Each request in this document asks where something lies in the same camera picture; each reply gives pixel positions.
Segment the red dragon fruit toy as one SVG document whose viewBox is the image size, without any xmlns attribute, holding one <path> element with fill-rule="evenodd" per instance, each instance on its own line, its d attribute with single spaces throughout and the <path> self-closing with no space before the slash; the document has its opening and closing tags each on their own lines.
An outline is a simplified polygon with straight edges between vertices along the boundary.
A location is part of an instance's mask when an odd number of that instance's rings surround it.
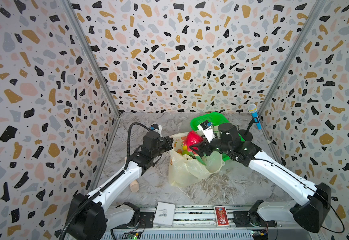
<svg viewBox="0 0 349 240">
<path fill-rule="evenodd" d="M 190 131 L 185 140 L 182 144 L 182 149 L 184 151 L 187 151 L 189 154 L 195 154 L 195 151 L 193 151 L 190 146 L 202 143 L 203 138 L 195 131 Z"/>
</svg>

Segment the cream plastic bag orange print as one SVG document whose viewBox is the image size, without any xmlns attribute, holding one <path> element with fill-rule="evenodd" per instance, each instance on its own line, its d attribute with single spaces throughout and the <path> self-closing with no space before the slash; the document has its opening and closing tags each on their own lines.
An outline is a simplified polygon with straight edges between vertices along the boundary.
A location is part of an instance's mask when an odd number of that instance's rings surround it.
<svg viewBox="0 0 349 240">
<path fill-rule="evenodd" d="M 184 154 L 183 142 L 187 133 L 172 135 L 173 149 L 170 150 L 168 170 L 169 183 L 174 187 L 186 188 L 196 184 L 212 174 L 218 173 L 225 165 L 222 154 L 213 152 L 202 158 Z"/>
</svg>

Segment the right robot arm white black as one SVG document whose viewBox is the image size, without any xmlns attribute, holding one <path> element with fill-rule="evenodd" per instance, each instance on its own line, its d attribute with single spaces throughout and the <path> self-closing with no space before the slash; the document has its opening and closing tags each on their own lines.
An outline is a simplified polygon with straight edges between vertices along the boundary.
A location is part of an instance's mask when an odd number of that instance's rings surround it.
<svg viewBox="0 0 349 240">
<path fill-rule="evenodd" d="M 242 140 L 239 130 L 231 123 L 219 125 L 217 133 L 208 121 L 197 128 L 205 137 L 202 142 L 189 147 L 197 155 L 227 155 L 231 160 L 262 174 L 292 197 L 289 202 L 255 202 L 244 217 L 247 222 L 254 226 L 269 221 L 295 222 L 311 233 L 320 231 L 330 211 L 331 189 L 328 185 L 316 185 L 288 170 L 259 146 Z"/>
</svg>

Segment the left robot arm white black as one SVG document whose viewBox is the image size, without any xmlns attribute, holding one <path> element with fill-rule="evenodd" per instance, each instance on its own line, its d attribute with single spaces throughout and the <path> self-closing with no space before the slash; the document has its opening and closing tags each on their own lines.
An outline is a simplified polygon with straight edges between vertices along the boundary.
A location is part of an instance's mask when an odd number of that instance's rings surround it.
<svg viewBox="0 0 349 240">
<path fill-rule="evenodd" d="M 172 150 L 173 138 L 149 131 L 143 143 L 127 157 L 125 165 L 104 184 L 87 195 L 77 194 L 71 201 L 61 240 L 70 235 L 76 240 L 100 240 L 104 233 L 120 225 L 134 227 L 140 208 L 125 202 L 111 209 L 114 200 L 153 166 L 154 159 Z"/>
</svg>

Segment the black microphone stand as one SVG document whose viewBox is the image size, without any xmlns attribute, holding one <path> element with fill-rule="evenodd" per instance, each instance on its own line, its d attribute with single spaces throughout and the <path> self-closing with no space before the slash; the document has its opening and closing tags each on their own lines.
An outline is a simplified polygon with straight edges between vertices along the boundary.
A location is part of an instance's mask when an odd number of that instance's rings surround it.
<svg viewBox="0 0 349 240">
<path fill-rule="evenodd" d="M 248 126 L 246 127 L 246 129 L 240 129 L 238 131 L 238 133 L 240 134 L 240 136 L 246 141 L 246 142 L 251 142 L 253 140 L 253 135 L 252 133 L 249 131 L 250 128 L 252 127 L 252 125 L 255 123 L 254 119 L 252 119 Z"/>
</svg>

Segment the green plastic basket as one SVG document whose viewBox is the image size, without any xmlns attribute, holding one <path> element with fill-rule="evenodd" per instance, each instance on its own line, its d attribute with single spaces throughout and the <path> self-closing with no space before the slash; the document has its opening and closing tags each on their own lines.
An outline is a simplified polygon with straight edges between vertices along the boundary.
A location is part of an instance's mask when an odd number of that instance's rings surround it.
<svg viewBox="0 0 349 240">
<path fill-rule="evenodd" d="M 210 114 L 206 114 L 206 115 L 203 115 L 203 116 L 200 116 L 200 117 L 196 117 L 194 118 L 193 120 L 190 121 L 190 127 L 192 128 L 192 130 L 194 131 L 199 131 L 197 126 L 204 122 L 205 120 L 208 120 L 210 123 L 212 123 L 213 127 L 214 127 L 214 134 L 215 134 L 215 137 L 218 137 L 219 136 L 219 133 L 218 133 L 218 129 L 217 127 L 223 123 L 229 123 L 229 121 L 226 119 L 226 117 L 220 113 L 210 113 Z M 204 137 L 202 131 L 199 131 L 200 132 L 200 135 L 202 136 L 203 138 L 203 141 L 202 143 L 204 143 L 207 139 Z M 227 155 L 222 155 L 223 159 L 227 159 L 229 158 L 229 156 Z"/>
</svg>

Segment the blue toy microphone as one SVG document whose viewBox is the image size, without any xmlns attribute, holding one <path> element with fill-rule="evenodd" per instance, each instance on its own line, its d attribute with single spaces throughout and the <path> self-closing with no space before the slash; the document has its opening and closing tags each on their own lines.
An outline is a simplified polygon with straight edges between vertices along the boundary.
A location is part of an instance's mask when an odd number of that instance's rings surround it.
<svg viewBox="0 0 349 240">
<path fill-rule="evenodd" d="M 260 123 L 259 118 L 258 118 L 257 106 L 255 104 L 250 104 L 248 106 L 248 111 L 251 114 L 252 120 L 256 124 L 257 129 L 261 130 L 261 123 Z"/>
</svg>

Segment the wooden rolling pin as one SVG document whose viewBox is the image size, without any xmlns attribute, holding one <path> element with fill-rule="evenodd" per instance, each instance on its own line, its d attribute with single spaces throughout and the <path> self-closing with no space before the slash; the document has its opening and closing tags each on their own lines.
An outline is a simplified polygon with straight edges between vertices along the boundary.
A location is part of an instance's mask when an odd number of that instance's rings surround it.
<svg viewBox="0 0 349 240">
<path fill-rule="evenodd" d="M 140 185 L 137 180 L 134 180 L 130 183 L 130 190 L 132 193 L 137 193 L 140 189 Z"/>
</svg>

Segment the white cardboard box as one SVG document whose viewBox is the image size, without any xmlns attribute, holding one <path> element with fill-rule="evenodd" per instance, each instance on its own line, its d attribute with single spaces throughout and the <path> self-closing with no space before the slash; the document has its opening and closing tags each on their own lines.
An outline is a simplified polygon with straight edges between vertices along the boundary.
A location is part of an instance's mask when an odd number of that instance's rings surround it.
<svg viewBox="0 0 349 240">
<path fill-rule="evenodd" d="M 158 226 L 172 227 L 175 205 L 158 202 L 153 223 Z"/>
</svg>

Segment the red card pack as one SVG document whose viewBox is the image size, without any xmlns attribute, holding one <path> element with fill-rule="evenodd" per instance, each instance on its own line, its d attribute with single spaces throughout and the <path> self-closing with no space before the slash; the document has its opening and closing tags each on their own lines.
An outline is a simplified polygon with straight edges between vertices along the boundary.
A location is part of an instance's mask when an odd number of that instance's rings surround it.
<svg viewBox="0 0 349 240">
<path fill-rule="evenodd" d="M 225 206 L 215 206 L 214 209 L 214 215 L 216 220 L 216 226 L 217 227 L 229 227 L 229 219 L 227 216 L 226 208 Z"/>
</svg>

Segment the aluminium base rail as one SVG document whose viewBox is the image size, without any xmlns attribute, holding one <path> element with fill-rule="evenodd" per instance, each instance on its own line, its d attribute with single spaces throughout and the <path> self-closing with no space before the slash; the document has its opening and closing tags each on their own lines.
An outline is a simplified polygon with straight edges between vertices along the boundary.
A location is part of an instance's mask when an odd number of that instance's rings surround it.
<svg viewBox="0 0 349 240">
<path fill-rule="evenodd" d="M 88 220 L 79 217 L 68 230 L 69 240 L 323 240 L 296 223 L 246 220 L 248 206 L 226 206 L 228 224 L 217 225 L 214 206 L 176 206 L 169 226 L 159 225 L 156 206 L 136 207 L 127 203 L 96 211 Z"/>
</svg>

